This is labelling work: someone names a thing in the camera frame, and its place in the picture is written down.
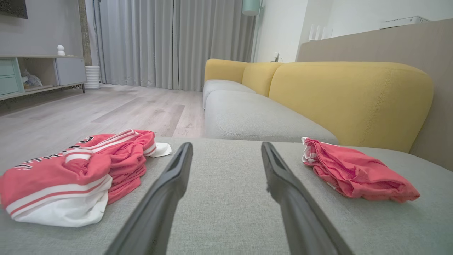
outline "yellow cushion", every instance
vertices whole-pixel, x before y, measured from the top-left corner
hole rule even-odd
[[[224,59],[208,59],[204,70],[204,81],[218,79],[242,83],[244,69],[249,64]]]
[[[397,63],[288,63],[275,72],[269,98],[323,126],[342,145],[408,152],[431,106],[433,83]]]
[[[251,63],[244,70],[242,84],[267,97],[272,77],[281,65],[282,63]]]

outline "red clothing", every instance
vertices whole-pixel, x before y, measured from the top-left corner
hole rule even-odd
[[[376,158],[306,137],[302,141],[307,146],[304,164],[344,196],[400,203],[420,197],[408,180]]]
[[[91,196],[99,187],[99,192],[108,189],[108,203],[113,203],[140,185],[144,156],[156,150],[154,137],[151,131],[132,129],[100,134],[63,152],[28,160],[1,177],[3,207],[14,218],[53,201]]]

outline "white figurine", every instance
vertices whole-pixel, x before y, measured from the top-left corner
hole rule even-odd
[[[57,49],[58,49],[58,52],[57,52],[57,55],[58,55],[58,56],[64,56],[64,55],[65,55],[63,45],[59,44],[59,45],[57,46]]]

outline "teal drawer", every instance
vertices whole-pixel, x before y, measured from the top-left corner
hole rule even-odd
[[[14,75],[13,59],[0,59],[0,76]]]
[[[0,77],[0,95],[18,92],[16,77]]]

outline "tv cabinet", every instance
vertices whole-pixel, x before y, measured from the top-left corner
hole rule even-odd
[[[27,69],[36,75],[42,86],[26,86],[21,73]],[[73,56],[0,56],[0,100],[20,97],[53,89],[82,86],[85,93],[85,63]]]

